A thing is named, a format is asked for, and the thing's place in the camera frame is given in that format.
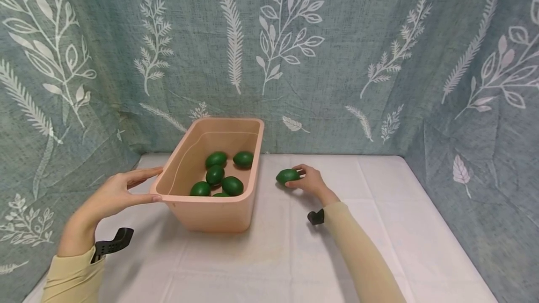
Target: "green egg-shaped ball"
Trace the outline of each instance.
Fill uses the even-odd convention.
[[[241,168],[249,168],[253,164],[254,155],[249,151],[240,151],[234,158],[234,164]]]
[[[210,184],[205,181],[199,181],[198,183],[194,184],[193,187],[191,187],[191,193],[189,193],[189,195],[207,197],[210,196],[210,193]]]
[[[279,172],[279,174],[276,177],[277,182],[279,182],[281,185],[285,186],[287,182],[291,180],[298,180],[300,179],[300,174],[295,171],[294,169],[287,168]]]
[[[225,176],[225,169],[220,165],[213,165],[206,172],[206,182],[211,186],[216,186],[221,183],[223,177]]]
[[[233,176],[224,178],[221,182],[221,187],[223,187],[223,191],[229,196],[235,197],[243,193],[243,183]]]
[[[206,168],[210,168],[213,165],[219,165],[221,167],[224,167],[226,165],[226,159],[228,157],[226,156],[226,153],[223,151],[217,151],[208,156],[206,158]]]

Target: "leaf print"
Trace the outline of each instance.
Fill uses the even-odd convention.
[[[185,127],[183,125],[180,124],[180,122],[178,122],[177,119],[175,119],[172,115],[170,115],[169,113],[166,113],[158,108],[154,108],[154,107],[151,107],[150,105],[148,104],[144,104],[144,103],[139,103],[141,105],[142,108],[148,110],[149,112],[151,112],[152,114],[156,115],[156,116],[159,116],[163,119],[166,119],[167,122],[171,123],[171,125],[173,125],[176,129],[180,130],[181,132],[186,132],[187,129],[185,129]]]
[[[262,31],[260,35],[260,48],[266,56],[263,59],[260,56],[256,56],[256,62],[264,70],[264,83],[262,85],[262,95],[266,92],[266,84],[273,79],[279,79],[283,73],[278,72],[272,74],[270,69],[275,68],[275,64],[272,64],[274,60],[278,58],[284,59],[288,64],[299,65],[300,61],[297,56],[288,54],[288,52],[299,48],[305,56],[315,57],[316,54],[312,47],[318,47],[324,41],[321,36],[313,36],[308,38],[309,44],[306,44],[304,40],[306,36],[306,28],[302,28],[295,38],[295,41],[291,43],[291,31],[289,28],[291,23],[298,17],[303,17],[307,23],[316,24],[322,22],[322,17],[313,13],[319,10],[324,1],[319,0],[311,3],[311,0],[271,0],[277,3],[277,8],[272,5],[265,5],[260,8],[262,15],[259,16],[259,22],[262,25]],[[270,19],[273,23],[268,24],[266,19]]]
[[[32,100],[32,96],[26,91],[26,88],[19,83],[14,70],[10,68],[9,63],[3,59],[0,60],[0,82],[4,84],[7,94],[17,102],[17,105],[21,107],[22,112],[25,114],[28,121],[39,131],[39,133],[44,136],[52,136],[58,144],[63,143],[56,137],[50,119],[37,107]]]
[[[466,187],[466,193],[468,194],[469,199],[472,198],[468,190],[468,182],[470,181],[470,176],[468,174],[468,169],[464,166],[464,162],[459,155],[455,155],[455,160],[453,161],[453,180],[457,183],[464,184]]]
[[[171,37],[166,36],[172,30],[172,26],[169,22],[165,22],[163,18],[163,14],[167,9],[164,6],[164,1],[142,1],[140,5],[140,11],[144,16],[142,23],[150,33],[150,35],[145,35],[142,40],[150,50],[148,51],[146,48],[141,47],[142,59],[135,59],[134,63],[135,68],[144,77],[144,92],[149,96],[148,80],[157,80],[164,77],[163,72],[154,70],[155,68],[164,67],[159,55],[171,56],[174,55],[174,52],[170,48],[164,48],[172,40]]]
[[[31,34],[31,33],[36,33],[38,31],[31,24],[24,22],[21,19],[14,18],[14,17],[7,18],[2,23],[6,27],[8,27],[10,30],[17,33],[21,33],[21,34]]]
[[[409,27],[405,24],[401,28],[401,37],[404,40],[402,47],[397,40],[394,40],[391,44],[393,58],[388,61],[387,52],[384,52],[376,65],[372,63],[369,66],[367,73],[369,80],[361,90],[359,98],[363,97],[369,84],[386,82],[391,78],[391,75],[388,75],[388,73],[400,71],[401,65],[398,64],[397,61],[410,58],[412,54],[409,50],[417,43],[418,36],[425,30],[423,20],[429,16],[430,9],[432,8],[431,4],[425,5],[426,1],[427,0],[419,0],[416,9],[412,9],[408,13],[407,24],[410,24],[411,26]]]
[[[295,121],[295,120],[293,120],[291,118],[288,118],[287,116],[283,116],[283,123],[291,131],[296,132],[296,131],[299,131],[299,130],[303,130],[306,133],[311,133],[311,132],[305,130],[301,123],[299,123],[298,121]]]
[[[225,15],[228,28],[226,30],[228,38],[228,77],[230,83],[241,95],[239,84],[241,83],[241,57],[243,48],[243,33],[239,13],[234,0],[219,0]]]
[[[500,37],[497,51],[492,52],[483,62],[480,85],[477,86],[475,77],[472,77],[472,89],[468,104],[457,114],[455,119],[459,118],[467,109],[475,109],[479,112],[492,110],[486,104],[497,96],[496,93],[489,93],[493,89],[500,89],[507,103],[520,109],[526,108],[524,97],[521,94],[522,90],[539,89],[539,79],[532,76],[538,66],[529,64],[531,60],[539,58],[537,51],[529,54],[539,44],[539,31],[535,36],[530,37],[525,27],[510,26],[508,35],[515,48],[510,48],[505,35]],[[521,47],[524,50],[519,56],[517,52],[518,48]]]
[[[447,95],[449,95],[455,89],[457,84],[462,79],[462,76],[468,70],[468,67],[472,60],[475,58],[475,55],[478,53],[479,48],[481,48],[481,44],[487,34],[487,29],[489,28],[490,23],[492,22],[492,18],[494,17],[497,3],[498,0],[486,1],[485,8],[483,9],[482,19],[479,23],[479,31],[472,39],[472,41],[468,45],[468,48],[460,57],[457,62],[457,65],[451,71],[450,76],[446,80],[443,88],[444,95],[441,99],[441,104],[444,104]]]
[[[367,137],[371,142],[373,142],[369,120],[367,119],[365,114],[361,112],[361,110],[355,107],[352,107],[351,105],[347,105],[345,108],[347,109],[347,111],[350,111],[352,115],[354,115],[355,117],[359,119],[359,122],[361,123],[361,126],[363,127],[363,132],[365,133],[365,137]]]
[[[19,5],[15,0],[0,0],[0,5],[17,12],[24,12],[24,9],[22,9],[21,5]]]
[[[196,119],[209,117],[210,115],[208,111],[206,110],[206,108],[207,108],[206,102],[200,102],[198,104],[198,108],[195,108],[194,110],[192,109],[189,110],[189,112],[191,113],[189,118],[191,118],[194,122]]]
[[[21,264],[5,264],[0,266],[0,275],[6,275],[12,273],[15,269],[20,268],[24,265],[28,264],[28,261],[23,262]]]
[[[392,113],[387,114],[386,120],[382,122],[382,139],[383,144],[386,143],[386,140],[388,140],[395,131],[399,128],[401,125],[401,120],[399,119],[399,116],[401,114],[401,111],[404,107],[404,104],[400,105],[400,107],[397,108],[397,111],[394,111]]]
[[[47,0],[35,0],[36,5],[32,4],[30,0],[21,1],[23,4],[22,6],[15,0],[0,0],[0,4],[15,11],[24,12],[26,14],[25,16],[29,19],[29,22],[16,18],[8,18],[4,20],[4,24],[15,33],[23,35],[33,33],[39,34],[39,38],[42,41],[33,40],[34,47],[28,40],[17,34],[9,32],[9,35],[18,44],[28,48],[28,50],[25,51],[25,55],[39,72],[60,83],[63,105],[68,105],[77,117],[81,127],[84,129],[84,122],[79,115],[79,107],[81,107],[81,105],[73,100],[70,84],[79,86],[79,83],[75,81],[81,77],[87,79],[88,75],[84,75],[84,73],[95,73],[95,71],[91,69],[84,68],[88,65],[88,60],[91,59],[91,57],[87,51],[84,51],[84,56],[81,61],[75,62],[76,66],[72,66],[73,58],[63,58],[61,55],[66,54],[64,49],[65,42],[63,40],[64,34],[70,27],[75,25],[79,26],[73,7],[64,0],[51,1],[54,4],[53,7],[51,7]],[[64,8],[66,16],[62,22],[60,14]],[[82,47],[86,48],[84,38],[82,38],[82,42]],[[70,67],[70,72],[65,71],[64,64],[67,64]],[[64,119],[67,121],[67,113],[65,113],[65,115]]]
[[[0,241],[10,240],[11,244],[31,244],[35,247],[41,243],[53,243],[51,241],[52,230],[49,230],[54,220],[54,212],[46,208],[41,216],[41,210],[25,205],[26,199],[20,194],[15,194],[14,201],[8,202],[11,208],[10,214],[6,215],[7,224],[0,225],[0,231],[7,232]]]

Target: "left hand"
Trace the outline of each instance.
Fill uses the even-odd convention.
[[[77,211],[86,220],[97,223],[104,218],[118,214],[125,208],[159,202],[161,201],[159,195],[131,194],[128,190],[161,172],[163,172],[163,168],[156,167],[113,175]]]

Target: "hand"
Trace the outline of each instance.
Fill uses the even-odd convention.
[[[287,182],[287,187],[300,188],[307,193],[313,194],[320,200],[324,207],[331,203],[340,201],[337,195],[326,186],[320,171],[305,164],[294,166],[293,169],[298,170],[300,176],[304,177],[300,180],[292,180]]]
[[[99,222],[104,218],[118,214],[127,207],[161,201],[155,194],[131,194],[131,189],[147,179],[163,172],[163,168],[138,169],[111,176],[77,210],[86,220]]]

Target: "black tracker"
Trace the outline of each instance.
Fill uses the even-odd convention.
[[[122,227],[116,232],[116,236],[112,241],[98,241],[95,243],[95,254],[92,257],[91,263],[96,263],[102,259],[103,255],[116,253],[118,250],[123,250],[131,242],[134,230],[132,228]]]
[[[322,208],[318,212],[312,211],[306,215],[306,218],[309,219],[311,225],[316,226],[324,223],[324,209]]]

